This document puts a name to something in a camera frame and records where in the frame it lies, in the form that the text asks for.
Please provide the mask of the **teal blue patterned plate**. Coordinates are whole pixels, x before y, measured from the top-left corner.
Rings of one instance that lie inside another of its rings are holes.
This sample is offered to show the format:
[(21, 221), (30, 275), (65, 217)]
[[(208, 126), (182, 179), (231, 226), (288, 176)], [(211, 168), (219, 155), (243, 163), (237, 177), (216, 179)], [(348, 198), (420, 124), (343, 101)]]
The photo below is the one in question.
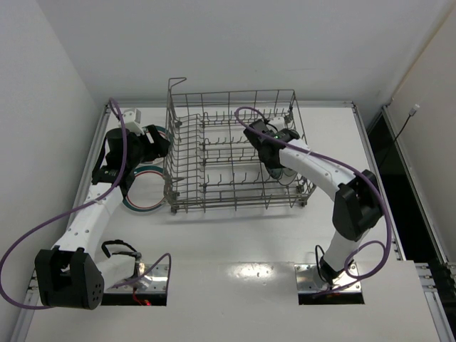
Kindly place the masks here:
[(269, 176), (275, 180), (279, 180), (282, 177), (283, 169), (282, 168), (267, 168)]

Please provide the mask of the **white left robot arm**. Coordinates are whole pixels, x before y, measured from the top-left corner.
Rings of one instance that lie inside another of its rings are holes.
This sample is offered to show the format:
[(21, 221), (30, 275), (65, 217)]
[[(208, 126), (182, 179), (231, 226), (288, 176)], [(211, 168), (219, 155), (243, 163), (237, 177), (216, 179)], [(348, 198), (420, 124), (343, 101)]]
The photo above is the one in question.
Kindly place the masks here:
[(126, 200), (139, 166), (165, 157), (169, 147), (155, 125), (137, 132), (115, 128), (105, 134), (83, 208), (53, 247), (36, 255), (44, 306), (93, 310), (112, 287), (145, 287), (150, 271), (142, 254), (120, 239), (100, 239)]

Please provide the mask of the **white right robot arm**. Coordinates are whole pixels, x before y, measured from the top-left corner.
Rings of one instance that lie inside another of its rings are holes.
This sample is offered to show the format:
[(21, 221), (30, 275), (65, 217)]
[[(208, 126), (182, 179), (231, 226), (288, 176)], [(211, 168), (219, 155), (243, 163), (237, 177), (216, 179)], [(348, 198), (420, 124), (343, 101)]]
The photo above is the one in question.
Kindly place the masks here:
[(332, 223), (336, 231), (317, 266), (319, 278), (332, 284), (345, 264), (353, 261), (351, 253), (359, 248), (368, 230), (383, 216), (378, 199), (361, 177), (313, 156), (295, 130), (273, 131), (263, 120), (256, 120), (244, 130), (244, 135), (269, 172), (293, 170), (333, 201)]

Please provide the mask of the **white plate with grey pattern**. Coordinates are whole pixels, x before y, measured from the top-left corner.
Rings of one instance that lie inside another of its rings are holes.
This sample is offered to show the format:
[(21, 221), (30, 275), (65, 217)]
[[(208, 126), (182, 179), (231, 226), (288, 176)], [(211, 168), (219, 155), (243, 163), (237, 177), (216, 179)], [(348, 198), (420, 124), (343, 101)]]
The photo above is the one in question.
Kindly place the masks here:
[(283, 168), (277, 182), (282, 186), (289, 186), (302, 181), (302, 179), (303, 176), (297, 171), (289, 168)]

